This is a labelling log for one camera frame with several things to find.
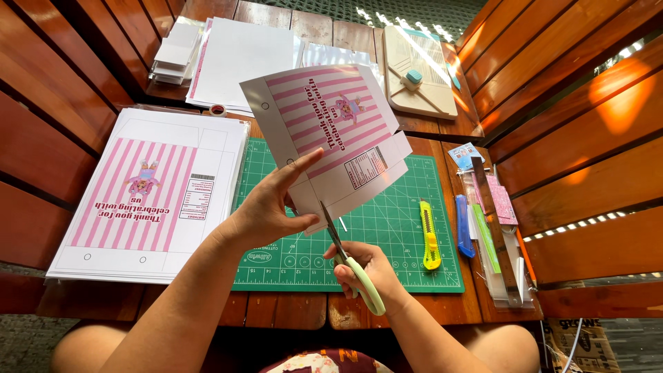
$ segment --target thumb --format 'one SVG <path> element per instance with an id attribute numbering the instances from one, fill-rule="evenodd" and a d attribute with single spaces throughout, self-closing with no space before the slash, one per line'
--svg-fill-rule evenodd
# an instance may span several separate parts
<path id="1" fill-rule="evenodd" d="M 341 281 L 351 287 L 356 287 L 362 291 L 365 291 L 364 285 L 355 275 L 355 272 L 345 264 L 339 264 L 333 269 L 333 274 Z"/>
<path id="2" fill-rule="evenodd" d="M 299 233 L 313 224 L 317 224 L 320 221 L 320 217 L 315 214 L 304 214 L 300 216 L 295 216 L 294 218 L 285 218 L 285 226 L 290 232 L 288 234 Z"/>

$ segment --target metal ruler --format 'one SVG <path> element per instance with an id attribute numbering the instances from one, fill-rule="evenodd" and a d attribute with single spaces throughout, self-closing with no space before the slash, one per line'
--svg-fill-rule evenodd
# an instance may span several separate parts
<path id="1" fill-rule="evenodd" d="M 474 174 L 477 177 L 477 184 L 479 185 L 479 194 L 483 201 L 483 207 L 486 213 L 486 221 L 488 228 L 493 237 L 493 245 L 495 246 L 495 253 L 497 254 L 497 262 L 499 263 L 500 270 L 502 271 L 502 280 L 504 286 L 507 288 L 507 298 L 509 306 L 522 307 L 522 298 L 520 291 L 518 291 L 518 283 L 516 282 L 516 275 L 511 266 L 511 259 L 507 251 L 507 244 L 504 242 L 502 235 L 502 224 L 499 224 L 497 217 L 497 210 L 491 195 L 491 189 L 486 179 L 486 172 L 483 170 L 483 163 L 480 157 L 472 157 L 472 166 L 474 167 Z"/>

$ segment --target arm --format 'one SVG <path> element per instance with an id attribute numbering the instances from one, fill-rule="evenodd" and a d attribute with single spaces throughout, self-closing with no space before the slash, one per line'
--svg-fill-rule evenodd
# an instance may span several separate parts
<path id="1" fill-rule="evenodd" d="M 237 211 L 200 244 L 101 371 L 200 370 L 244 252 L 319 221 L 315 214 L 286 217 L 285 205 L 288 187 L 322 153 L 318 149 L 265 177 Z"/>
<path id="2" fill-rule="evenodd" d="M 347 254 L 365 268 L 380 293 L 389 325 L 415 372 L 490 372 L 405 290 L 382 249 L 361 242 L 344 241 L 342 245 Z M 332 244 L 324 257 L 330 259 L 334 254 L 336 246 Z M 351 286 L 364 290 L 346 265 L 337 265 L 334 275 L 348 299 L 352 297 Z"/>

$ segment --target wooden table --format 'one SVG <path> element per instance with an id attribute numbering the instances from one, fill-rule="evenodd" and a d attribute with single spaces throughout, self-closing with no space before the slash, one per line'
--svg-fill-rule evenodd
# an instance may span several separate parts
<path id="1" fill-rule="evenodd" d="M 385 74 L 385 54 L 382 29 L 369 26 L 332 21 L 331 18 L 249 3 L 243 0 L 189 0 L 182 10 L 183 17 L 205 21 L 208 17 L 222 17 L 257 25 L 267 25 L 280 29 L 291 29 L 303 42 L 338 46 L 371 55 L 371 61 L 377 62 L 380 72 Z M 479 117 L 462 73 L 460 61 L 452 44 L 442 43 L 442 50 L 447 62 L 455 66 L 461 84 L 461 90 L 453 87 L 458 117 L 455 121 L 404 113 L 394 110 L 400 124 L 399 129 L 408 135 L 466 143 L 483 138 Z M 173 84 L 149 82 L 145 93 L 150 100 L 162 102 L 162 105 L 174 106 L 174 102 L 184 101 L 188 88 Z"/>
<path id="2" fill-rule="evenodd" d="M 382 29 L 332 21 L 329 17 L 321 15 L 242 0 L 189 0 L 184 6 L 182 15 L 201 21 L 206 17 L 216 16 L 289 28 L 302 37 L 304 42 L 368 52 L 371 60 L 379 64 L 381 72 L 385 71 Z M 457 65 L 460 71 L 453 46 L 446 43 L 442 46 L 447 60 Z M 465 78 L 460 73 L 457 77 L 461 82 L 461 92 L 454 88 L 459 112 L 455 123 L 444 119 L 395 112 L 400 128 L 408 135 L 413 153 L 435 157 L 452 226 L 455 226 L 456 219 L 453 196 L 462 193 L 462 187 L 454 173 L 449 172 L 449 170 L 455 171 L 455 165 L 446 151 L 455 144 L 440 143 L 439 140 L 450 139 L 455 143 L 463 143 L 468 139 L 483 136 Z M 163 104 L 172 106 L 173 102 L 181 102 L 184 99 L 186 89 L 151 82 L 147 94 L 154 99 L 164 100 Z M 234 114 L 228 116 L 251 121 L 253 124 L 251 136 L 263 137 L 255 119 Z M 486 160 L 489 160 L 486 150 L 483 148 L 479 150 Z M 454 240 L 457 240 L 455 230 L 452 231 Z M 542 319 L 538 303 L 535 304 L 535 311 L 497 311 L 483 279 L 477 273 L 480 272 L 480 265 L 478 256 L 472 260 L 459 258 L 465 293 L 418 293 L 414 297 L 443 325 Z M 46 289 L 37 314 L 51 317 L 132 321 L 140 317 L 164 289 L 164 285 L 52 281 Z M 313 330 L 322 327 L 327 318 L 335 329 L 389 326 L 387 318 L 372 315 L 361 298 L 347 300 L 342 293 L 247 291 L 231 292 L 219 325 Z"/>

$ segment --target green mesh fabric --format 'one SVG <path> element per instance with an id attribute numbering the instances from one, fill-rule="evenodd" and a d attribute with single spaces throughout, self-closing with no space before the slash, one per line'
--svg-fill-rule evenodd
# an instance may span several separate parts
<path id="1" fill-rule="evenodd" d="M 487 0 L 250 0 L 255 3 L 274 5 L 309 13 L 326 15 L 334 20 L 384 27 L 375 13 L 384 15 L 389 22 L 399 25 L 396 18 L 404 19 L 413 29 L 420 22 L 436 33 L 439 25 L 456 41 Z M 363 10 L 370 19 L 360 15 Z"/>

